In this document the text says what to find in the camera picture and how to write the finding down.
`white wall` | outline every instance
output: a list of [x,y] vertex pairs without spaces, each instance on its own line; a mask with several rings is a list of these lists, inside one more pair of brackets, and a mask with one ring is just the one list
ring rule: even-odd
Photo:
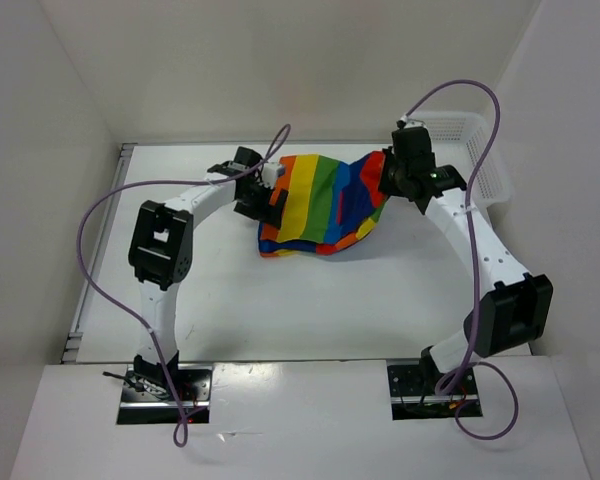
[[498,232],[553,281],[537,348],[600,479],[600,0],[543,0],[497,91],[516,189]]
[[60,358],[81,287],[75,230],[116,158],[40,5],[0,0],[0,479],[42,365]]
[[[118,138],[387,139],[495,84],[536,0],[41,0]],[[479,92],[427,108],[481,111]]]

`white table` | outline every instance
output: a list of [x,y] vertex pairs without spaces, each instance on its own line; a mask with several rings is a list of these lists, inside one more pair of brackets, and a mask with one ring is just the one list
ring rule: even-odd
[[[263,145],[246,145],[261,152]],[[281,154],[320,153],[354,161],[384,145],[287,144]],[[235,144],[136,147],[124,183],[201,179],[233,158]],[[466,149],[434,144],[438,163]],[[127,252],[138,208],[186,187],[145,187],[121,195],[96,278],[139,308]],[[193,268],[180,288],[176,338],[182,361],[262,361],[419,357],[456,332],[472,308],[471,279],[444,236],[404,199],[388,202],[360,244],[332,257],[263,259],[257,224],[228,206],[194,233]],[[79,363],[130,362],[146,332],[93,292],[80,315]],[[507,352],[529,354],[527,346]]]
[[[452,419],[392,421],[386,363],[216,365],[208,425],[176,448],[173,426],[116,426],[119,382],[103,369],[45,369],[12,480],[115,479],[543,479],[589,478],[551,362],[502,357],[520,419],[493,442]],[[490,370],[475,371],[483,434],[502,428],[511,399]]]

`colorful cloth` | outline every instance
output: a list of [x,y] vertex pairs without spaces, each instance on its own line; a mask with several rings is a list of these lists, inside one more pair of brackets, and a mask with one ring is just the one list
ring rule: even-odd
[[296,251],[331,255],[366,237],[376,226],[387,196],[378,191],[384,153],[371,152],[346,164],[321,155],[283,157],[285,173],[271,196],[288,197],[280,229],[260,223],[263,257]]

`white basket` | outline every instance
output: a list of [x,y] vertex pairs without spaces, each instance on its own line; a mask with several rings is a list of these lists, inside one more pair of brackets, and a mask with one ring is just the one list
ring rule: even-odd
[[[436,142],[437,164],[450,163],[458,169],[465,180],[478,162],[491,134],[491,127],[484,117],[469,112],[416,112],[414,120],[422,120],[429,129],[431,140]],[[506,173],[496,144],[478,173],[472,196],[481,207],[508,201],[513,195],[509,176]]]

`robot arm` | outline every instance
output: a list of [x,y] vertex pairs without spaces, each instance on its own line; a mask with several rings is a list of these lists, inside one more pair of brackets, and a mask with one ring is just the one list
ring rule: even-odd
[[[237,202],[235,210],[250,218],[280,225],[286,194],[270,205],[276,179],[282,173],[277,163],[264,164],[259,172],[237,180],[234,177],[262,158],[253,150],[239,147],[233,161],[209,169],[205,181],[165,203],[147,201],[138,213],[129,250],[129,263],[140,282],[142,317],[158,338],[169,372],[178,370],[175,339],[176,303],[180,282],[189,273],[193,255],[193,231],[224,205]],[[134,358],[134,373],[153,385],[166,385],[160,359],[149,336]]]
[[[450,166],[436,167],[429,133],[420,122],[398,122],[380,190],[406,197],[447,237],[471,274],[472,256],[465,203],[466,183]],[[504,247],[480,211],[471,208],[480,268],[480,323],[474,354],[486,358],[539,338],[553,287],[545,275],[533,276]],[[473,312],[463,328],[422,352],[425,376],[433,379],[460,366],[467,351]]]

